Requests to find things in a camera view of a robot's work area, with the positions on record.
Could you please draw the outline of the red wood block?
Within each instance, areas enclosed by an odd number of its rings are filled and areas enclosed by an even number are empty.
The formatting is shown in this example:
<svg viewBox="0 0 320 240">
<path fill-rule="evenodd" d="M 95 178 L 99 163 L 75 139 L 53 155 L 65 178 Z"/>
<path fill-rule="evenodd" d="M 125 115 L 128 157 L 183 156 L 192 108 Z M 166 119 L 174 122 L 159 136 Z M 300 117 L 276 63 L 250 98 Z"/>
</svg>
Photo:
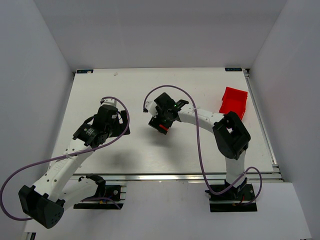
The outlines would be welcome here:
<svg viewBox="0 0 320 240">
<path fill-rule="evenodd" d="M 164 133 L 166 134 L 168 132 L 168 128 L 166 128 L 165 126 L 163 126 L 162 124 L 159 125 L 159 127 L 164 131 Z"/>
</svg>

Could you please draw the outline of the red plastic bin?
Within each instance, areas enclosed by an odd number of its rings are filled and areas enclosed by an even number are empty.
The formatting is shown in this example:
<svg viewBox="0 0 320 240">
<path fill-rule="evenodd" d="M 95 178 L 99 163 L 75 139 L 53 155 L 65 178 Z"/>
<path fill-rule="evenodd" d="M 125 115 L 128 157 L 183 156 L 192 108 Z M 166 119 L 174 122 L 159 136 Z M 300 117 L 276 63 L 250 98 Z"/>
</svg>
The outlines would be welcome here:
<svg viewBox="0 0 320 240">
<path fill-rule="evenodd" d="M 247 91 L 227 86 L 221 99 L 222 104 L 219 113 L 228 114 L 229 112 L 234 112 L 242 120 L 246 112 L 247 99 Z"/>
</svg>

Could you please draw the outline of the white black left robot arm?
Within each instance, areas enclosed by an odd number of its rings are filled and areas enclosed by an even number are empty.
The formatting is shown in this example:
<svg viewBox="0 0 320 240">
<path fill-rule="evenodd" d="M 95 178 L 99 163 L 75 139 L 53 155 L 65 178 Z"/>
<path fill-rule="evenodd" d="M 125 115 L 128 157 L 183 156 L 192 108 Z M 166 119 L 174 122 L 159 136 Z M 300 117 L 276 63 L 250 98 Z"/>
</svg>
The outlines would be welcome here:
<svg viewBox="0 0 320 240">
<path fill-rule="evenodd" d="M 66 184 L 82 163 L 108 138 L 130 134 L 126 110 L 114 104 L 102 104 L 98 112 L 86 119 L 72 136 L 63 158 L 31 187 L 24 185 L 18 192 L 22 210 L 46 229 L 54 227 L 64 211 L 86 199 L 105 197 L 106 181 L 99 175 L 88 174 L 67 187 Z"/>
</svg>

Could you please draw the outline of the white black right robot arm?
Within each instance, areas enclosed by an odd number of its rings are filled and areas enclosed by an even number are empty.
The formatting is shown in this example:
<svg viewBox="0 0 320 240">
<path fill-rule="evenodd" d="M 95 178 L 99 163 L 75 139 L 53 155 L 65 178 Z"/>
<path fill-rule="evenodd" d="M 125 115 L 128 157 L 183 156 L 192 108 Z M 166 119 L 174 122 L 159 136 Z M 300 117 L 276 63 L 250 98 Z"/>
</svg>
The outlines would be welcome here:
<svg viewBox="0 0 320 240">
<path fill-rule="evenodd" d="M 214 135 L 220 153 L 225 157 L 224 185 L 229 193 L 238 195 L 247 184 L 245 155 L 251 136 L 237 113 L 214 113 L 196 108 L 187 100 L 174 101 L 162 93 L 153 101 L 143 102 L 143 111 L 151 114 L 149 126 L 167 134 L 174 122 L 192 124 Z"/>
</svg>

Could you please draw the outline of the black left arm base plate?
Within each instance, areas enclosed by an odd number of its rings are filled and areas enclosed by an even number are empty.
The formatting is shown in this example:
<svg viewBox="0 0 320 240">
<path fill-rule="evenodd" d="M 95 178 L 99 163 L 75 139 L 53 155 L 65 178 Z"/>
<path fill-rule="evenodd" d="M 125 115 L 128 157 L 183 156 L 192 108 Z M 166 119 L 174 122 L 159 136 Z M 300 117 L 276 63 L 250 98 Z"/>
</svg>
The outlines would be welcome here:
<svg viewBox="0 0 320 240">
<path fill-rule="evenodd" d="M 127 193 L 126 185 L 106 185 L 105 194 L 98 200 L 82 201 L 73 206 L 76 210 L 121 210 Z"/>
</svg>

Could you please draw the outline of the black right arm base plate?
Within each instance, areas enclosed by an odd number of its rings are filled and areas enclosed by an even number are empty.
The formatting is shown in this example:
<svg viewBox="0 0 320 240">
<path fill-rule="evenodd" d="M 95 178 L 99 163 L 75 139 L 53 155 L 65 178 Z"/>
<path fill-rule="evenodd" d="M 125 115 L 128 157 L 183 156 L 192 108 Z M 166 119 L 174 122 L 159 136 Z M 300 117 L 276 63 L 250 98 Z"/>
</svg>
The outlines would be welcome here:
<svg viewBox="0 0 320 240">
<path fill-rule="evenodd" d="M 252 184 L 247 184 L 237 195 L 232 191 L 221 195 L 214 195 L 208 189 L 205 193 L 209 197 L 209 208 L 211 213 L 244 213 L 257 212 L 255 192 Z"/>
</svg>

